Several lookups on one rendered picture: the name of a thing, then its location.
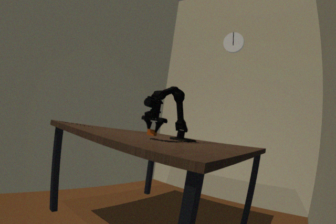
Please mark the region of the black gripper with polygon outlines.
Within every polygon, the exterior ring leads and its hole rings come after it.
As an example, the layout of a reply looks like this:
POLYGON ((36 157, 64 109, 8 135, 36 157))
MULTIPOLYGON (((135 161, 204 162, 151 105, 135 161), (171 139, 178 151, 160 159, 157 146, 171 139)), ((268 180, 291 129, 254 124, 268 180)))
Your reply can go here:
POLYGON ((150 120, 152 121, 157 121, 156 126, 155 126, 155 132, 157 132, 157 130, 160 128, 160 126, 162 126, 162 124, 167 123, 167 119, 164 118, 159 118, 159 114, 161 113, 159 109, 152 109, 152 111, 156 110, 156 117, 151 117, 151 118, 145 118, 145 116, 142 117, 142 120, 145 120, 148 129, 150 129, 152 122, 150 122, 150 120))

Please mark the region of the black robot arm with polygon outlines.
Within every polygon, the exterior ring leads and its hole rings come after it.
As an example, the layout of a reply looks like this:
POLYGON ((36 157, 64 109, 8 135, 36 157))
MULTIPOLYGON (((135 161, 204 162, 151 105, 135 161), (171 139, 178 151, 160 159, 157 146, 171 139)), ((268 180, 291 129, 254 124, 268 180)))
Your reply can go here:
MULTIPOLYGON (((170 87, 162 91, 154 91, 151 96, 148 96, 144 100, 144 105, 148 106, 152 109, 159 109, 161 108, 161 104, 163 104, 162 100, 169 94, 174 96, 174 100, 177 106, 177 122, 175 123, 177 133, 177 139, 185 139, 184 133, 187 132, 187 125, 184 120, 183 115, 183 101, 185 94, 182 90, 178 87, 170 87)), ((147 111, 144 113, 145 118, 156 117, 156 110, 147 111)))

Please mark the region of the orange block with black square face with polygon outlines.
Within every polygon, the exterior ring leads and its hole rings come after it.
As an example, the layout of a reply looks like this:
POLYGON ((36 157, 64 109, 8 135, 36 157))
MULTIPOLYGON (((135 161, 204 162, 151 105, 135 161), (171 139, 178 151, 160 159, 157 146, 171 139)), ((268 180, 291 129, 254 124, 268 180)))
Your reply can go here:
POLYGON ((155 130, 148 129, 147 135, 156 136, 156 133, 157 133, 157 132, 155 132, 155 130))

